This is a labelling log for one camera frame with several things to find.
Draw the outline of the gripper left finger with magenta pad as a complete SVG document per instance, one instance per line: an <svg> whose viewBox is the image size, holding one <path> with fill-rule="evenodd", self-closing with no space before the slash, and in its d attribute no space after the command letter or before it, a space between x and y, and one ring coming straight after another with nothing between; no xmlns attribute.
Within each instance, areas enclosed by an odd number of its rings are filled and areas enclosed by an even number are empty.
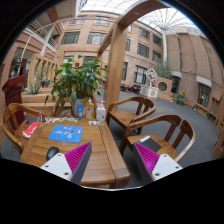
<svg viewBox="0 0 224 224"><path fill-rule="evenodd" d="M92 145L91 143L86 143L66 154L57 153L54 157L42 165L41 168L79 185L91 153Z"/></svg>

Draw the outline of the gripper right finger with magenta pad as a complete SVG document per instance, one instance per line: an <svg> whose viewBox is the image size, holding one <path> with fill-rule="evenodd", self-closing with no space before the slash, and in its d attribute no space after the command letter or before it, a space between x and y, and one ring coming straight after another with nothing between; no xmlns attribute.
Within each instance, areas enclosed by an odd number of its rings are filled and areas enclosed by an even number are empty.
<svg viewBox="0 0 224 224"><path fill-rule="evenodd" d="M133 144L133 154L143 182L154 182L182 169L168 154L159 155L137 143Z"/></svg>

